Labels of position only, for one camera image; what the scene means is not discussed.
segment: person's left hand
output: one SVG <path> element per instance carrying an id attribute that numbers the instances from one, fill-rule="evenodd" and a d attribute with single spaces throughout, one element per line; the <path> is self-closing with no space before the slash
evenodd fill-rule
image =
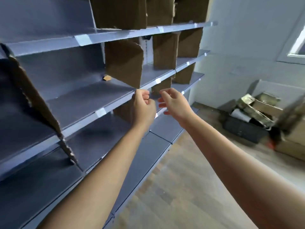
<path id="1" fill-rule="evenodd" d="M 149 98 L 149 91 L 144 89 L 135 90 L 132 100 L 132 126 L 143 128 L 145 132 L 156 116 L 155 101 Z"/>

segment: floor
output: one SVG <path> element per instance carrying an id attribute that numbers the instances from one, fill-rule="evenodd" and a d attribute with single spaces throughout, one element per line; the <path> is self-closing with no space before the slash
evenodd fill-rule
<path id="1" fill-rule="evenodd" d="M 223 114 L 197 104 L 198 115 L 234 144 L 305 191 L 305 163 L 223 130 Z M 257 228 L 184 132 L 115 218 L 112 229 Z"/>

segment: white wall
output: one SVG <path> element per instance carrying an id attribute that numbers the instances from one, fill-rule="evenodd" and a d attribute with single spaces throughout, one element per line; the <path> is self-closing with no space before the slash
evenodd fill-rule
<path id="1" fill-rule="evenodd" d="M 305 66 L 276 62 L 305 0 L 214 0 L 200 44 L 212 55 L 197 62 L 205 73 L 195 101 L 227 110 L 226 103 L 246 94 L 257 79 L 305 88 Z"/>

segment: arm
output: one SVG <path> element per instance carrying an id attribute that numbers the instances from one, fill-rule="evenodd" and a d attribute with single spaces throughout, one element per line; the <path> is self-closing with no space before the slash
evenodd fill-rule
<path id="1" fill-rule="evenodd" d="M 165 114 L 171 114 L 186 129 L 258 228 L 304 228 L 304 193 L 198 117 L 180 92 L 170 88 L 161 94 L 159 106 L 167 107 Z"/>
<path id="2" fill-rule="evenodd" d="M 101 229 L 104 226 L 141 139 L 154 121 L 156 105 L 148 94 L 148 91 L 136 90 L 130 130 L 46 216 L 39 229 Z"/>

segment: hand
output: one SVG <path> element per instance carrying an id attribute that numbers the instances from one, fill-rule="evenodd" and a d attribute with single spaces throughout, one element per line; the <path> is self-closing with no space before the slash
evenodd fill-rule
<path id="1" fill-rule="evenodd" d="M 162 89 L 160 94 L 162 97 L 158 99 L 159 107 L 167 108 L 164 114 L 172 115 L 184 128 L 187 120 L 195 115 L 188 101 L 175 88 Z"/>
<path id="2" fill-rule="evenodd" d="M 132 126 L 146 132 L 156 116 L 155 101 L 149 98 L 149 91 L 143 89 L 135 90 L 132 100 Z"/>

